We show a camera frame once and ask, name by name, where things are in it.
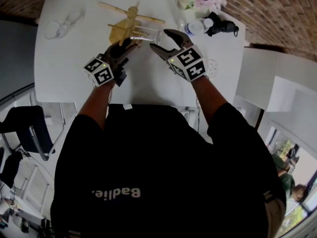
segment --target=chair backrest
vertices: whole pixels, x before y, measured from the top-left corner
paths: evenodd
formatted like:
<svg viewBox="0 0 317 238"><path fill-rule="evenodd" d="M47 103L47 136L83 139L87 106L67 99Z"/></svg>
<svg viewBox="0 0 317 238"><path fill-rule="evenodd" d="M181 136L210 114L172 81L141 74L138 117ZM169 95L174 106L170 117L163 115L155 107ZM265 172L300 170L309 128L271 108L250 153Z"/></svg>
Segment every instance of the chair backrest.
<svg viewBox="0 0 317 238"><path fill-rule="evenodd" d="M25 151L38 153L29 127L32 126L43 153L49 153L53 143L40 106L17 107L8 112L0 124L0 133L16 132Z"/></svg>

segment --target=black sleeve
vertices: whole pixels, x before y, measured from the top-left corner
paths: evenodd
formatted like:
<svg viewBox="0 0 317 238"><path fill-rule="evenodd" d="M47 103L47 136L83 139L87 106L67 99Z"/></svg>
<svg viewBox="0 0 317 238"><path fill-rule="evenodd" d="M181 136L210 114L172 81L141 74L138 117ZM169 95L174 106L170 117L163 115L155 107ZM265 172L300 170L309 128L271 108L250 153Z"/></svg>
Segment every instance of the black sleeve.
<svg viewBox="0 0 317 238"><path fill-rule="evenodd" d="M103 131L90 117L75 118L65 139L55 170L54 199L51 206L52 225L56 237L64 237L68 230L76 231L76 213L83 203L80 191L85 183L91 155L98 154Z"/></svg>
<svg viewBox="0 0 317 238"><path fill-rule="evenodd" d="M270 152L257 131L232 105L224 104L216 111L209 123L208 135L219 154L224 154L228 173L240 182L252 184L250 188L261 193L274 191L286 202Z"/></svg>

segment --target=clear drinking glass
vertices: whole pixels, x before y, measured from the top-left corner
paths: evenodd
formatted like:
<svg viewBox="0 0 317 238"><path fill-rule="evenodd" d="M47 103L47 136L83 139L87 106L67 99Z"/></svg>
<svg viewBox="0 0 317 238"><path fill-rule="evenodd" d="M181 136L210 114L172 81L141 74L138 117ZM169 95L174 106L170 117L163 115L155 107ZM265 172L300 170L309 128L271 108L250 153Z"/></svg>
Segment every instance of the clear drinking glass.
<svg viewBox="0 0 317 238"><path fill-rule="evenodd" d="M157 45L161 43L162 36L162 31L143 26L136 26L130 33L131 40L144 40Z"/></svg>
<svg viewBox="0 0 317 238"><path fill-rule="evenodd" d="M83 9L78 9L66 17L66 19L59 23L57 20L51 21L45 30L45 37L48 40L51 39L60 39L63 38L69 30L75 25L75 23L80 19L83 18L85 15L85 11Z"/></svg>

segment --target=plastic bottle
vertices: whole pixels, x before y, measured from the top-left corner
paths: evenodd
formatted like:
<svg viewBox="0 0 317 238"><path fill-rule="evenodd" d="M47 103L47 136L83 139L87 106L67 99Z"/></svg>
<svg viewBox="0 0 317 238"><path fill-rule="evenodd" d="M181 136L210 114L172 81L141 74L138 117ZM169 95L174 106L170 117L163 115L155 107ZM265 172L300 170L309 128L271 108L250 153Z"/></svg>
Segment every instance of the plastic bottle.
<svg viewBox="0 0 317 238"><path fill-rule="evenodd" d="M213 20L210 18L196 18L188 24L184 25L183 32L193 36L206 33L213 26Z"/></svg>

